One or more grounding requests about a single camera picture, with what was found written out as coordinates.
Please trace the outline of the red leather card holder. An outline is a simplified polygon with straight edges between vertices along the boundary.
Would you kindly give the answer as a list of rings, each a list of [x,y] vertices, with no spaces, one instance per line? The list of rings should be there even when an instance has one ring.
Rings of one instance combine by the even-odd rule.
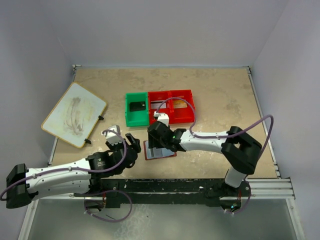
[[[176,157],[177,153],[166,148],[149,148],[149,141],[146,140],[143,142],[143,149],[144,149],[144,158],[146,161],[148,160],[155,160],[155,159],[163,159],[163,158],[170,158]]]

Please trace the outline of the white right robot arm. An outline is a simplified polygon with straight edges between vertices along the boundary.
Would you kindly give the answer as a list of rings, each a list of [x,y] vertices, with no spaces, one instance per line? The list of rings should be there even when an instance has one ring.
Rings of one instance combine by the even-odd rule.
[[[218,133],[191,132],[185,128],[171,130],[160,121],[147,128],[149,148],[172,152],[205,151],[224,155],[230,163],[222,190],[228,196],[240,190],[242,181],[255,172],[262,145],[237,126]]]

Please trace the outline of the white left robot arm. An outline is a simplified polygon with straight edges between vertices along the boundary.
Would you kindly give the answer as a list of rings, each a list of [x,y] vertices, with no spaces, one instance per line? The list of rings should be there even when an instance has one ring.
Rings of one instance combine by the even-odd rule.
[[[71,163],[43,168],[17,164],[6,177],[6,189],[0,199],[6,208],[16,209],[32,201],[59,194],[90,194],[103,191],[101,179],[120,175],[135,165],[141,143],[130,133],[117,143],[105,143],[108,150],[95,152]]]

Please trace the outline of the white card with black stripe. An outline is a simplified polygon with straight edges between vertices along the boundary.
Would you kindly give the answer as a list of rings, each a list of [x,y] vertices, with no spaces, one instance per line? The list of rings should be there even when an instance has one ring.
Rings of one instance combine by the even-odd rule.
[[[153,110],[156,110],[158,108],[166,109],[167,108],[167,104],[166,103],[162,104],[162,101],[151,101],[150,102],[150,108],[153,109]]]

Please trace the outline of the orange card in red bin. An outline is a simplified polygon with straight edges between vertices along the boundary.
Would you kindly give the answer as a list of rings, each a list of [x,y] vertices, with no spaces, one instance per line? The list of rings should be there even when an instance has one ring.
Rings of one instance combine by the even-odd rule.
[[[173,100],[173,108],[174,109],[183,109],[183,108],[187,108],[188,104],[186,102],[184,102],[183,100]]]

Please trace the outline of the green plastic bin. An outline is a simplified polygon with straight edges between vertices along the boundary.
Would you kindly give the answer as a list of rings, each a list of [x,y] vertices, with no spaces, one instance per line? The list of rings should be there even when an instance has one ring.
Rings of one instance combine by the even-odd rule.
[[[141,102],[146,104],[146,110],[130,112],[130,102]],[[133,92],[125,95],[125,121],[127,127],[144,127],[149,125],[149,105],[147,92]]]

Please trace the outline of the outer red plastic bin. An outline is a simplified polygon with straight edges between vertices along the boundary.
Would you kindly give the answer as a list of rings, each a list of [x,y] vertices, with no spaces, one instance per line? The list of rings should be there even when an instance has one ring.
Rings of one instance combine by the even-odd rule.
[[[170,93],[172,95],[172,98],[184,99],[189,104],[192,105],[194,110],[196,109],[193,101],[193,94],[190,89],[171,90]],[[194,116],[193,110],[189,105],[187,108],[178,108],[178,109],[174,109],[174,106],[173,106],[173,118],[169,119],[170,124],[187,124],[187,123],[193,123],[194,120],[195,120],[195,116]]]

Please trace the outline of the red plastic bin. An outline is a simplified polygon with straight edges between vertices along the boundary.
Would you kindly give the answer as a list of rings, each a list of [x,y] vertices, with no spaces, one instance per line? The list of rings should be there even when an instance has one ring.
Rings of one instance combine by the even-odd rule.
[[[151,109],[151,101],[165,101],[168,98],[171,98],[172,95],[169,91],[149,91],[148,96],[148,115],[149,115],[149,124],[153,124],[156,119],[154,118],[154,112],[157,109]],[[173,118],[173,100],[168,100],[166,103],[166,108],[159,109],[160,113],[166,113],[171,120]]]
[[[184,99],[189,104],[192,105],[194,110],[196,109],[193,101],[193,94],[190,89],[171,90],[170,93],[172,95],[172,98]],[[194,116],[193,110],[189,105],[187,108],[178,108],[178,109],[174,109],[174,106],[173,106],[173,118],[169,119],[170,124],[187,124],[187,123],[193,123],[194,120],[195,120],[195,116]]]

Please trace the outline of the middle red plastic bin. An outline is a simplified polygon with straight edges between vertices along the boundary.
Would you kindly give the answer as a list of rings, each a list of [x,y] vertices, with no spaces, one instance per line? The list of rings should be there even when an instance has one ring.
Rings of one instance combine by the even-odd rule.
[[[149,124],[153,124],[156,119],[154,118],[154,112],[157,109],[151,109],[151,101],[165,101],[168,98],[171,98],[172,95],[169,91],[149,91],[148,96],[148,115],[149,115]],[[168,100],[166,103],[166,108],[159,109],[160,113],[166,113],[171,120],[173,118],[173,100]]]

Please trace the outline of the yellow-framed whiteboard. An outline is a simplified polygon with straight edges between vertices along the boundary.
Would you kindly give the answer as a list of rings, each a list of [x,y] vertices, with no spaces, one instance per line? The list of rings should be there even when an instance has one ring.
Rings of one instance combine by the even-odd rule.
[[[106,101],[73,82],[41,128],[76,148],[82,148],[106,107]]]

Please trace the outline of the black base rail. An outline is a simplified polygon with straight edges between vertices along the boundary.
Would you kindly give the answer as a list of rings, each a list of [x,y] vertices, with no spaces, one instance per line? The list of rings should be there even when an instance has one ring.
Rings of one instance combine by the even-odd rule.
[[[205,205],[207,207],[240,208],[245,197],[251,196],[251,187],[242,181],[238,188],[225,184],[222,178],[190,179],[116,179],[91,180],[89,190],[75,193],[75,197],[106,196],[107,208],[118,208],[129,200],[133,204],[151,205]]]

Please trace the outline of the aluminium table frame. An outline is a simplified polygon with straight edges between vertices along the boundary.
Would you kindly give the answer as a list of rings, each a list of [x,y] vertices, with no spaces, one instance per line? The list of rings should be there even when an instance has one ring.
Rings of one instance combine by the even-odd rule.
[[[106,149],[102,130],[119,125],[123,133],[147,140],[145,127],[127,127],[126,93],[191,90],[198,132],[246,128],[261,116],[248,67],[241,68],[87,68],[74,81],[105,99],[107,110],[90,136],[91,144],[75,148],[55,143],[50,163],[70,163]],[[29,205],[21,239],[28,240],[303,240],[292,181],[283,178],[270,147],[249,179],[251,198],[244,209],[226,213],[204,192],[229,168],[217,153],[189,151],[176,157],[145,160],[107,180],[121,189],[98,210],[98,197],[49,196]]]

